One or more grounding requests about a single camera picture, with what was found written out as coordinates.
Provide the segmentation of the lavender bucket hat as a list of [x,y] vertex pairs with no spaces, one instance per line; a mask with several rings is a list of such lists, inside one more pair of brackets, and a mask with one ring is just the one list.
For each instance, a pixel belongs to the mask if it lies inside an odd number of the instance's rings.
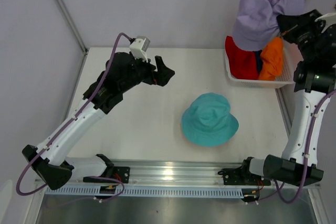
[[279,33],[277,16],[303,13],[305,0],[240,0],[233,41],[244,51],[259,51]]

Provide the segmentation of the orange bucket hat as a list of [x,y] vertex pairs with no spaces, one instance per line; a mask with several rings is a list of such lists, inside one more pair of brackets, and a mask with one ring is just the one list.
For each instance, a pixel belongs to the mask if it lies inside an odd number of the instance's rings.
[[283,68],[283,41],[280,37],[275,37],[262,50],[260,58],[263,62],[258,80],[275,81],[281,75]]

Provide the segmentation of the red bucket hat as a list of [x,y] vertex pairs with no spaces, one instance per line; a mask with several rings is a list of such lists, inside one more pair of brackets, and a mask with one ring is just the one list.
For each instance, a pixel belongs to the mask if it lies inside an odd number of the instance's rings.
[[243,80],[258,79],[259,74],[254,52],[239,49],[231,36],[226,37],[225,51],[232,76]]

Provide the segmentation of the teal bucket hat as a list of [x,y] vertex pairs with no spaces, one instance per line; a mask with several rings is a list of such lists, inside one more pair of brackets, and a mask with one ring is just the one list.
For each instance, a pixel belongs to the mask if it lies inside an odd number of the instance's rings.
[[221,94],[211,92],[200,95],[182,115],[184,137],[203,147],[228,142],[239,128],[239,122],[230,109],[229,101]]

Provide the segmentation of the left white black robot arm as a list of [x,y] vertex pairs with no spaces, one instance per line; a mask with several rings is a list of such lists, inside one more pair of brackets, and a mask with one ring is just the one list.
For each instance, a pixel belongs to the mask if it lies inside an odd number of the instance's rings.
[[27,145],[23,156],[32,169],[52,190],[70,180],[86,183],[105,183],[115,178],[114,163],[103,154],[92,158],[70,158],[68,154],[83,135],[104,118],[123,95],[140,83],[165,86],[175,75],[155,56],[155,64],[137,59],[131,52],[117,52],[106,62],[106,69],[83,94],[74,113],[55,132],[38,146]]

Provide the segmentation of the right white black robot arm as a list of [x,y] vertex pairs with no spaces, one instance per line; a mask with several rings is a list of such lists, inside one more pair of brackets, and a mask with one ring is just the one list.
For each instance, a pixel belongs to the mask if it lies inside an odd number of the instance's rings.
[[317,168],[317,145],[324,113],[335,94],[335,14],[323,15],[314,9],[299,16],[279,15],[277,23],[283,39],[296,44],[303,57],[293,76],[292,127],[281,157],[249,157],[242,163],[239,178],[245,184],[265,177],[308,186],[321,181],[324,174]]

